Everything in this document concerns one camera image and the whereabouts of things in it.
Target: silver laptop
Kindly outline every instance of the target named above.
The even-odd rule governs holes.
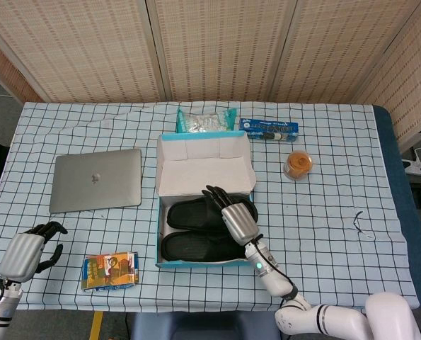
[[[140,203],[140,149],[68,154],[56,158],[51,213]]]

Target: black slipper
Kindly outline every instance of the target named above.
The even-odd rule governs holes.
[[[234,203],[243,203],[253,219],[258,221],[258,211],[246,195],[230,195]],[[207,197],[177,202],[168,211],[167,223],[170,227],[199,232],[227,232],[221,211]]]
[[[245,247],[229,234],[173,232],[161,242],[161,255],[167,261],[220,262],[245,258]]]

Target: robotic arm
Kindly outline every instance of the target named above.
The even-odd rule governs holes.
[[[233,204],[226,191],[207,186],[202,193],[221,209],[223,221],[233,239],[245,247],[245,256],[256,274],[274,297],[285,303],[276,311],[279,330],[288,335],[322,333],[345,340],[420,340],[421,334],[405,299],[392,293],[379,293],[366,303],[367,317],[357,310],[344,307],[310,306],[298,294],[290,278],[265,244],[259,240],[259,228],[242,203]]]
[[[0,264],[0,339],[4,338],[20,302],[23,291],[21,283],[29,281],[35,273],[53,266],[62,253],[58,244],[49,260],[40,262],[45,244],[57,233],[67,234],[58,222],[38,225],[23,234],[16,234],[9,243]]]

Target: blue grid tablecloth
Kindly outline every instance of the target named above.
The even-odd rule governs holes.
[[[163,312],[275,310],[250,267],[159,269],[155,266],[156,140],[175,130],[179,103],[26,103],[0,182],[0,260],[12,236],[56,220],[68,230],[56,266],[23,284],[20,308]],[[244,118],[298,122],[293,143],[253,140],[258,225],[272,254],[311,304],[362,307],[388,290],[419,302],[408,270],[407,245],[388,184],[371,106],[258,102],[180,103],[200,114],[238,108]],[[142,204],[53,214],[48,212],[54,159],[138,147]],[[282,173],[293,150],[314,166],[300,182]],[[102,293],[80,289],[85,254],[137,251],[140,282]]]

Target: round container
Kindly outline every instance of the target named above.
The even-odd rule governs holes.
[[[302,179],[311,168],[311,156],[305,151],[293,151],[284,163],[284,174],[294,180]]]

